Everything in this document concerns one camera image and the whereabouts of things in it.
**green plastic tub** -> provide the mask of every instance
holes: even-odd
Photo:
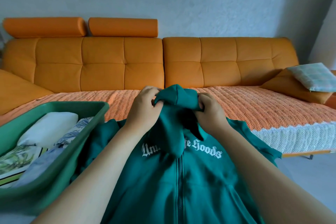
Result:
[[[69,185],[86,139],[97,124],[104,122],[108,109],[106,102],[49,102],[1,126],[0,156],[15,148],[20,136],[48,112],[73,112],[79,119],[94,116],[40,177],[22,187],[0,189],[0,212],[38,215],[51,204]]]

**sofa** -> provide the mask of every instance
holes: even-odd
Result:
[[[49,101],[106,101],[106,120],[122,120],[144,86],[179,84],[213,95],[283,156],[336,149],[335,109],[259,87],[298,65],[287,38],[160,39],[155,19],[90,18],[87,28],[79,17],[6,18],[3,27],[14,39],[0,70],[0,125]]]

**forearm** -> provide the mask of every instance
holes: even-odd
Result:
[[[266,223],[336,223],[329,209],[282,174],[237,131],[219,129],[214,137],[244,178]]]
[[[100,223],[141,135],[123,127],[98,157],[33,223]]]

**green zip-up jacket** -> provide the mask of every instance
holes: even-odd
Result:
[[[197,92],[173,85],[159,100],[165,101],[160,117],[130,154],[102,223],[263,223],[227,152],[198,125],[192,112],[200,110]],[[281,157],[246,122],[227,120],[273,164]],[[77,175],[124,124],[110,120],[93,130]]]

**back cushion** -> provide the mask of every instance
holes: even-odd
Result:
[[[167,37],[165,87],[257,86],[298,65],[286,38]]]
[[[6,44],[3,69],[55,93],[164,87],[159,38],[13,39]]]

